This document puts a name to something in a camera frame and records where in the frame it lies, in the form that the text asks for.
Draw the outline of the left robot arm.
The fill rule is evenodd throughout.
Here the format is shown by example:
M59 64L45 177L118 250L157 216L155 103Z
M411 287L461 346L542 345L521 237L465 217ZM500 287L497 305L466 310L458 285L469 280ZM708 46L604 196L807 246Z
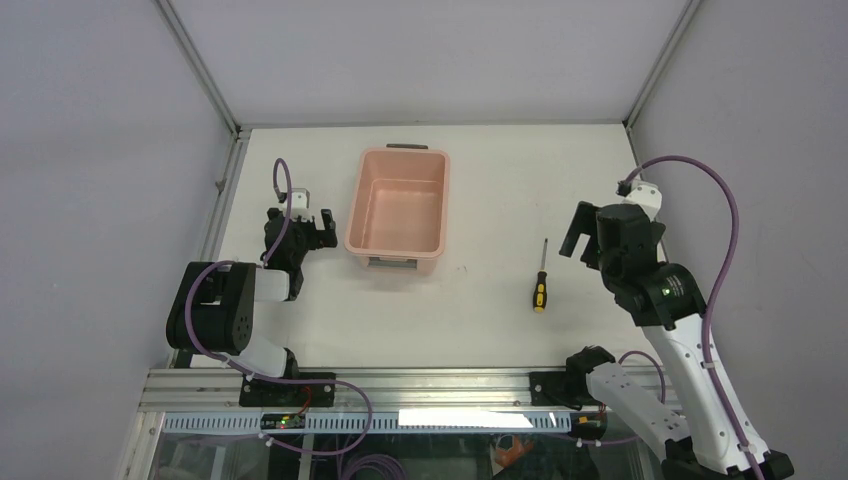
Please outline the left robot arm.
M166 320L170 347L208 355L250 378L299 379L294 353L254 328L260 302L293 302L302 289L302 264L314 250L338 246L332 211L320 211L321 226L307 210L293 218L279 208L267 212L266 251L258 264L191 262L186 266Z

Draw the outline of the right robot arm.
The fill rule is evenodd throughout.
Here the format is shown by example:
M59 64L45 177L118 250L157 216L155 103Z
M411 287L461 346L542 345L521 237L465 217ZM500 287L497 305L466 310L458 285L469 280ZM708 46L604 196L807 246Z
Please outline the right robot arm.
M656 455L666 479L787 479L789 456L767 446L745 416L715 351L707 306L683 266L661 261L665 227L635 204L578 204L560 249L600 272L615 303L639 327L670 378L683 409L676 414L629 380L614 356L585 347L565 366L564 389L574 406L595 400L616 412Z

